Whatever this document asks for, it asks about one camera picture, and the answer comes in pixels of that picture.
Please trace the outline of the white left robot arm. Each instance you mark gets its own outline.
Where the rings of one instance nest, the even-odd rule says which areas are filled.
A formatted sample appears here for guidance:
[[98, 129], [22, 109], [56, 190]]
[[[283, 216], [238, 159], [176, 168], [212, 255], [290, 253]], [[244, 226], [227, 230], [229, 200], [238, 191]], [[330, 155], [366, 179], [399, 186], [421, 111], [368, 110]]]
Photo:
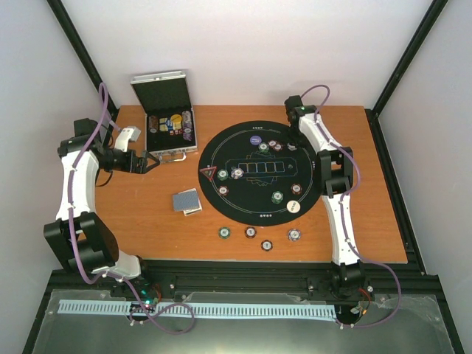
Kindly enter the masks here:
[[138, 156], [128, 147], [141, 131], [123, 128], [113, 147], [103, 145], [100, 127], [91, 119], [74, 122], [74, 136], [63, 140], [58, 156], [63, 167], [63, 191], [55, 221], [44, 226], [44, 238], [66, 271], [77, 271], [92, 284], [99, 277], [128, 280], [136, 296], [147, 296], [153, 278], [143, 272], [140, 257], [126, 254], [96, 211], [96, 180], [101, 170], [146, 174], [160, 162], [147, 151]]

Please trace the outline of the blue chips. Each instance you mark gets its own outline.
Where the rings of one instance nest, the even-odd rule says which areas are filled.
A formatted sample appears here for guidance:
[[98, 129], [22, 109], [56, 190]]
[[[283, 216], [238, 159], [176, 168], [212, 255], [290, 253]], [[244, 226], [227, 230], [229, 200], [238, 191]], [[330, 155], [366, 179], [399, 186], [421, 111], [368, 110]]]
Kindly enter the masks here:
[[233, 179], [239, 179], [243, 177], [243, 170], [241, 168], [235, 168], [231, 171], [231, 178]]

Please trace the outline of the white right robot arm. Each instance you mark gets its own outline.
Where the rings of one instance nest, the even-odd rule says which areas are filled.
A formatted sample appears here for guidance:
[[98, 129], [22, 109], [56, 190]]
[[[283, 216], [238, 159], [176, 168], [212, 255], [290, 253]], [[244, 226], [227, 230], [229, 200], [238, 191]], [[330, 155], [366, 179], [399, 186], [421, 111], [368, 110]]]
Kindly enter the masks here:
[[316, 154], [313, 185], [327, 210], [332, 239], [329, 289], [335, 298], [346, 299], [365, 281], [350, 211], [353, 152], [333, 137], [316, 106], [304, 105], [299, 95], [290, 96], [284, 106], [289, 136], [296, 145], [309, 145]]

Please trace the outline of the blue-backed card deck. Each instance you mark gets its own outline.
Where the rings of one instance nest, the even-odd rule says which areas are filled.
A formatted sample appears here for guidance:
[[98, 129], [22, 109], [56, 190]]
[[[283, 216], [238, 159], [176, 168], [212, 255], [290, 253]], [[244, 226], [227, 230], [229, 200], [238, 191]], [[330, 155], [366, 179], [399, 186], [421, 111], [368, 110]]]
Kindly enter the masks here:
[[196, 188], [173, 195], [173, 210], [176, 212], [199, 209], [200, 205], [201, 203]]

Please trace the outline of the brown poker chip stack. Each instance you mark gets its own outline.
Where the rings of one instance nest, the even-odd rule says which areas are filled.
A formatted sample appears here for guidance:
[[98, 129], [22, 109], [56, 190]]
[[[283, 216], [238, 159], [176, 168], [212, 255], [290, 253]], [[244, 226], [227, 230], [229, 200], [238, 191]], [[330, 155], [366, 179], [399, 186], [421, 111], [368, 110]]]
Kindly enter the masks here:
[[252, 226], [248, 226], [245, 228], [244, 234], [247, 238], [252, 239], [256, 236], [257, 230]]

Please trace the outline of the green chips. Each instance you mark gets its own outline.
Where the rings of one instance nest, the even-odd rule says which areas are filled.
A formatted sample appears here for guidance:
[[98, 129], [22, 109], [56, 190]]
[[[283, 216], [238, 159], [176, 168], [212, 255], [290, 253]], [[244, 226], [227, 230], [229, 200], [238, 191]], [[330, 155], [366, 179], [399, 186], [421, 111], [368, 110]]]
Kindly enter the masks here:
[[268, 146], [268, 144], [266, 144], [265, 142], [261, 142], [261, 143], [258, 145], [258, 150], [259, 150], [261, 153], [267, 153], [268, 150], [269, 150], [269, 146]]
[[225, 181], [225, 180], [228, 179], [229, 173], [228, 173], [227, 170], [219, 170], [218, 174], [217, 174], [217, 177], [220, 181]]
[[271, 195], [271, 201], [274, 204], [280, 204], [283, 201], [284, 195], [280, 191], [275, 191]]

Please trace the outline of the single brown chip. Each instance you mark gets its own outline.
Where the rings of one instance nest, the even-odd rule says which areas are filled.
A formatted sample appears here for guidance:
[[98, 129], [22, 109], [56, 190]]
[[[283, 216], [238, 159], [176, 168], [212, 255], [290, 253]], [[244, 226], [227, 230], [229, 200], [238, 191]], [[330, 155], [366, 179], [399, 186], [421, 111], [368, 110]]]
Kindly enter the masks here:
[[273, 243], [272, 243], [270, 240], [264, 240], [264, 241], [261, 243], [261, 248], [262, 248], [262, 250], [264, 250], [264, 251], [271, 251], [272, 248], [273, 248]]
[[218, 192], [219, 192], [221, 195], [227, 195], [228, 192], [229, 192], [229, 189], [228, 189], [228, 187], [226, 187], [226, 186], [220, 186], [220, 188], [218, 189]]

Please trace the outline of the blue poker chip stack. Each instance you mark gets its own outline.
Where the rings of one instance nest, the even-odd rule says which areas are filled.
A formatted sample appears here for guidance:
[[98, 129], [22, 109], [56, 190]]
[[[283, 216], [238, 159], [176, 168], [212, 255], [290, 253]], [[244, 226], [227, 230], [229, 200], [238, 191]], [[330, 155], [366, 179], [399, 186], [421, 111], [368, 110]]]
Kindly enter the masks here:
[[287, 233], [287, 236], [290, 241], [298, 241], [300, 240], [302, 233], [299, 229], [290, 229]]

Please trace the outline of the green poker chip stack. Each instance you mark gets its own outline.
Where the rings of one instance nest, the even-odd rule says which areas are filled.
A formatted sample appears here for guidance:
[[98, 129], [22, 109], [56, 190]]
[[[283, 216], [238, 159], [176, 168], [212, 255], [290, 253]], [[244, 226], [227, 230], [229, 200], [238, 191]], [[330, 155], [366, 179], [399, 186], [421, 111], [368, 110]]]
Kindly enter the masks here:
[[231, 236], [231, 229], [229, 227], [221, 227], [218, 230], [218, 237], [221, 239], [227, 239]]

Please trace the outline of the brown chip mat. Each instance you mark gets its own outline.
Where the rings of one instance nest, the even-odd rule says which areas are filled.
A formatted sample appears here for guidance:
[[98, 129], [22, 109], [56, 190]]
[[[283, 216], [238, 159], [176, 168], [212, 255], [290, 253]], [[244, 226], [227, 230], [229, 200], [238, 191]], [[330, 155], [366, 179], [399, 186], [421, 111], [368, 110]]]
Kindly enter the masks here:
[[294, 195], [300, 195], [302, 193], [302, 186], [300, 184], [293, 184], [291, 186], [291, 192]]

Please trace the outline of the purple small blind button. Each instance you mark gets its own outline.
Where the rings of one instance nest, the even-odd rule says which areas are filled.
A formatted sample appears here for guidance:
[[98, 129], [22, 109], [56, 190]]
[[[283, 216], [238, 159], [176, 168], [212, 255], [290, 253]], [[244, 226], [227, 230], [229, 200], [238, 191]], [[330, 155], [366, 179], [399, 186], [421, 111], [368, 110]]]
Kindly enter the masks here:
[[250, 138], [250, 143], [252, 145], [259, 145], [262, 142], [262, 138], [260, 136], [252, 136]]

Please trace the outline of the red triangular all-in marker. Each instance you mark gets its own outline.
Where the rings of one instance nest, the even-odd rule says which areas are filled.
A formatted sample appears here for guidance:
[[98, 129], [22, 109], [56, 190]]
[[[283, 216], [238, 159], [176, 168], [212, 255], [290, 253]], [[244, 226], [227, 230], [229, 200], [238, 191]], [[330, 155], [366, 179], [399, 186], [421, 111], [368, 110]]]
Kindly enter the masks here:
[[215, 174], [217, 172], [217, 167], [216, 166], [210, 166], [210, 167], [205, 167], [201, 168], [199, 172], [205, 176], [209, 181], [212, 181], [213, 178], [215, 177]]

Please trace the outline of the white dealer button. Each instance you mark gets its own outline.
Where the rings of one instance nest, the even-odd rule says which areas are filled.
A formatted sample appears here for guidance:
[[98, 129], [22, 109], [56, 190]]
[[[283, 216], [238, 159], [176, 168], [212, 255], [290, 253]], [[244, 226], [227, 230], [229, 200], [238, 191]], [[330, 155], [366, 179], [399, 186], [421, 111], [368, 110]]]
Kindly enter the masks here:
[[287, 203], [286, 209], [288, 212], [296, 214], [300, 211], [301, 205], [298, 201], [292, 200]]

